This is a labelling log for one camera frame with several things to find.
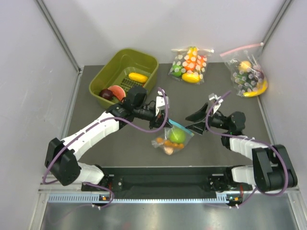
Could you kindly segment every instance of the pink zipper seal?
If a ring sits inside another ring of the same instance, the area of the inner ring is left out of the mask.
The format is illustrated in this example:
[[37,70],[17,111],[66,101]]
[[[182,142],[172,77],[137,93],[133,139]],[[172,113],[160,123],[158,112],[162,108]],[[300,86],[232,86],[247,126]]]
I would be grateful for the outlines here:
[[235,48],[235,49],[232,49],[232,50],[229,50],[225,53],[222,53],[220,54],[221,57],[227,55],[227,54],[230,54],[230,53],[233,53],[233,52],[236,52],[236,51],[239,51],[239,50],[242,50],[242,49],[250,49],[250,48],[254,48],[254,47],[258,47],[258,46],[263,46],[264,43],[261,42],[261,43],[257,43],[257,44],[252,44],[252,45],[248,45],[248,46],[241,46],[241,47],[238,47],[238,48]]

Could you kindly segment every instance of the tabletop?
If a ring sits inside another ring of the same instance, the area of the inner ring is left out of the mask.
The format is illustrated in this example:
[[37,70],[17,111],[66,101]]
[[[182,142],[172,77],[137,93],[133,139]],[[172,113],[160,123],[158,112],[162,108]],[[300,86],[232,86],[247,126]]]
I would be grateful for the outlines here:
[[[90,94],[89,84],[103,66],[85,66],[75,101],[68,134],[72,135],[97,119],[104,109]],[[221,96],[232,90],[222,103],[220,111],[228,116],[235,111],[241,111],[246,116],[244,134],[255,139],[269,142],[269,136],[263,121],[257,98],[241,98],[236,95],[230,80],[230,72],[224,63],[209,63],[204,75],[204,83],[194,85],[174,80],[167,74],[171,64],[160,64],[157,71],[157,83],[147,97],[147,101],[155,100],[157,87],[167,93],[170,100],[169,118],[182,124],[190,122],[185,117],[199,110],[208,95],[215,93]],[[148,128],[149,123],[139,119],[134,124]],[[168,166],[231,166],[251,164],[251,161],[239,153],[226,149],[221,138],[210,132],[195,136],[188,145],[173,155],[166,155],[162,149],[155,149],[151,141],[163,134],[142,133],[133,127],[125,126],[113,133],[82,156],[80,162],[98,164],[102,167],[168,167]]]

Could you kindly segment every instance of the olive green plastic basket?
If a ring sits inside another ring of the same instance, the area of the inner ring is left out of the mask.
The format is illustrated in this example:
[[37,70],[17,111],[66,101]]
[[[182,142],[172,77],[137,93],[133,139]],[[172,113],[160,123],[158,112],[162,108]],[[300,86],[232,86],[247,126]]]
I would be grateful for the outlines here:
[[[134,85],[141,85],[149,93],[156,83],[158,66],[157,59],[148,54],[134,49],[123,49],[116,53],[92,80],[89,86],[90,93],[105,109],[119,102],[116,97],[108,101],[99,96],[100,91],[111,85],[119,85],[126,93]],[[131,72],[147,76],[147,82],[142,84],[130,80],[128,74]]]

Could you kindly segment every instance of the plastic bag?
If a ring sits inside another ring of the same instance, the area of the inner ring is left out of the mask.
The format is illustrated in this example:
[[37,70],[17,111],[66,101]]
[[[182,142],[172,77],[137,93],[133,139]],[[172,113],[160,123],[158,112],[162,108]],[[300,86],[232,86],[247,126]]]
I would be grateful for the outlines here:
[[176,50],[177,56],[168,75],[176,80],[184,80],[189,83],[201,84],[203,75],[207,69],[208,56],[213,50],[200,50],[195,46],[187,50]]
[[173,127],[164,128],[164,134],[152,140],[152,145],[155,148],[162,148],[167,155],[172,155],[174,152],[185,148],[194,133],[175,121],[169,120],[169,122]]
[[221,54],[231,71],[231,80],[241,97],[254,97],[266,91],[268,81],[258,63],[263,43],[242,46]]

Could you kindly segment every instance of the white wall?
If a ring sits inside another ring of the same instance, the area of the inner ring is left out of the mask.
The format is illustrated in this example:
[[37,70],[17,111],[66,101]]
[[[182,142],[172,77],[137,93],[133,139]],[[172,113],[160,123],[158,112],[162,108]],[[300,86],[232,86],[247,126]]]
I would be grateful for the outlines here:
[[0,4],[0,229],[27,228],[76,71],[33,0]]
[[44,0],[79,65],[132,47],[172,62],[172,48],[222,51],[261,42],[283,0]]
[[275,139],[283,143],[307,204],[307,1],[295,0],[264,50],[269,80],[261,96]]

